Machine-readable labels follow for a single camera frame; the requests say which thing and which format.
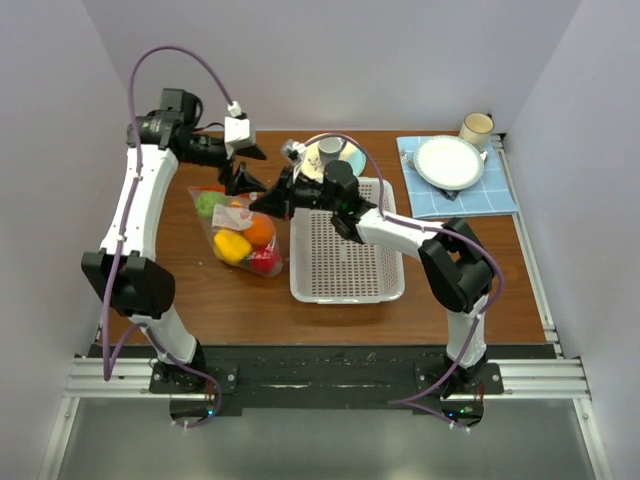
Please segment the clear zip top bag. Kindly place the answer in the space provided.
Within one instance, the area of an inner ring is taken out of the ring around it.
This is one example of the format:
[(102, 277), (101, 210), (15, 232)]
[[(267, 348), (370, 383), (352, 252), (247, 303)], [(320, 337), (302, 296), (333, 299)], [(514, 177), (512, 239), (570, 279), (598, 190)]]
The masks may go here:
[[(250, 193), (250, 194), (241, 194), (238, 196), (229, 196), (226, 195), (224, 193), (224, 190), (221, 187), (212, 187), (212, 186), (193, 186), (193, 187), (189, 187), (188, 188), (188, 192), (191, 196), (191, 199), (193, 201), (193, 205), (195, 202), (195, 199), (198, 197), (198, 195), (203, 192), (203, 191), (216, 191), (216, 192), (220, 192), (223, 193), (227, 200), (226, 200), (226, 205), (223, 206), (222, 204), (219, 204), (215, 207), (214, 212), (213, 212), (213, 216), (211, 219), (203, 219), (200, 218), (198, 213), (196, 212), (196, 214), (198, 215), (198, 218), (200, 220), (202, 229), (207, 237), (207, 239), (209, 240), (209, 243), (211, 245), (211, 248), (214, 252), (214, 247), (213, 247), (213, 236), (220, 230), (232, 230), (232, 231), (236, 231), (238, 233), (241, 234), (241, 231), (244, 230), (245, 228), (247, 228), (248, 226), (251, 225), (251, 217), (253, 215), (254, 212), (249, 210), (249, 204), (255, 200), (256, 198), (259, 197), (258, 193)], [(277, 234), (272, 238), (271, 242), (268, 244), (271, 245), (273, 247), (276, 247), (279, 250), (280, 253), (280, 249), (279, 249), (279, 244), (278, 244), (278, 240), (277, 240)], [(250, 271), (254, 274), (263, 276), (263, 277), (267, 277), (267, 278), (271, 278), (274, 277), (276, 275), (273, 276), (265, 276), (263, 274), (259, 274), (254, 272), (251, 268), (250, 268), (250, 262), (249, 262), (249, 258), (251, 253), (244, 259), (242, 260), (240, 263), (238, 264), (229, 264), (223, 260), (221, 260), (217, 254), (214, 252), (215, 256), (222, 262), (234, 266), (234, 267), (239, 267), (242, 268), (244, 270)]]

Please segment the green fake custard apple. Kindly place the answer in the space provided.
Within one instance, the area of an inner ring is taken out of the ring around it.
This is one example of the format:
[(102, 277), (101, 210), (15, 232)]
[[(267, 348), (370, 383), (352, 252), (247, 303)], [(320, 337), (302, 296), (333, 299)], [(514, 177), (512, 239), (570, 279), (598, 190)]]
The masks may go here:
[(217, 205), (226, 205), (226, 196), (216, 191), (203, 191), (195, 199), (194, 205), (200, 218), (211, 219)]

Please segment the red fake apple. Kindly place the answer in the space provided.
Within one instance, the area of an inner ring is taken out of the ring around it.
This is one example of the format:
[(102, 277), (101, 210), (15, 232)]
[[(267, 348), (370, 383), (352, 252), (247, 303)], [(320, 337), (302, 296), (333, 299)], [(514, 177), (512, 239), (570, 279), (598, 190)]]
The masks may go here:
[(265, 276), (276, 275), (282, 268), (279, 250), (271, 245), (256, 248), (251, 253), (249, 262), (254, 272)]

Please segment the yellow fake bell pepper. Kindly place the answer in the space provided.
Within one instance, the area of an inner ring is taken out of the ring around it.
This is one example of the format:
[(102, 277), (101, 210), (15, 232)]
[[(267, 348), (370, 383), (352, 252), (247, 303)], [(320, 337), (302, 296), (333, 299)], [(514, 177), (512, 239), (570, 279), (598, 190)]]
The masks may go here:
[(220, 230), (213, 236), (214, 252), (229, 263), (238, 264), (251, 252), (251, 243), (240, 233), (232, 230)]

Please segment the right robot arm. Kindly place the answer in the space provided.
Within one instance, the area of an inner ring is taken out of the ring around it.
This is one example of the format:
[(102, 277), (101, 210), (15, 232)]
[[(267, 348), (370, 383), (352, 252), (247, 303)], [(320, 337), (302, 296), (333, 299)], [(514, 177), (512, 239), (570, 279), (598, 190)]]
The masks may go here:
[(291, 219), (299, 209), (326, 211), (343, 239), (421, 262), (433, 296), (447, 313), (448, 366), (434, 384), (398, 404), (437, 392), (445, 383), (466, 393), (480, 382), (487, 350), (485, 312), (493, 280), (502, 274), (463, 219), (440, 224), (392, 214), (360, 194), (358, 178), (340, 161), (327, 165), (320, 182), (284, 168), (249, 209), (279, 219)]

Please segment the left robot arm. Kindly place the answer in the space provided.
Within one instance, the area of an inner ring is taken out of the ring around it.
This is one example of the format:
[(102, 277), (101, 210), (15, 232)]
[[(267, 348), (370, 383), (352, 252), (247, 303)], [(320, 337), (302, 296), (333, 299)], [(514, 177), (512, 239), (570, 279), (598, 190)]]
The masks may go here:
[(158, 109), (132, 115), (127, 127), (127, 163), (117, 207), (94, 252), (82, 256), (81, 269), (102, 299), (102, 336), (109, 336), (112, 311), (126, 316), (173, 368), (173, 382), (185, 392), (200, 390), (207, 380), (201, 347), (174, 305), (174, 276), (156, 261), (159, 221), (169, 185), (182, 162), (212, 167), (226, 194), (265, 191), (237, 156), (265, 159), (246, 113), (235, 100), (227, 103), (223, 136), (198, 129), (199, 97), (181, 89), (163, 90)]

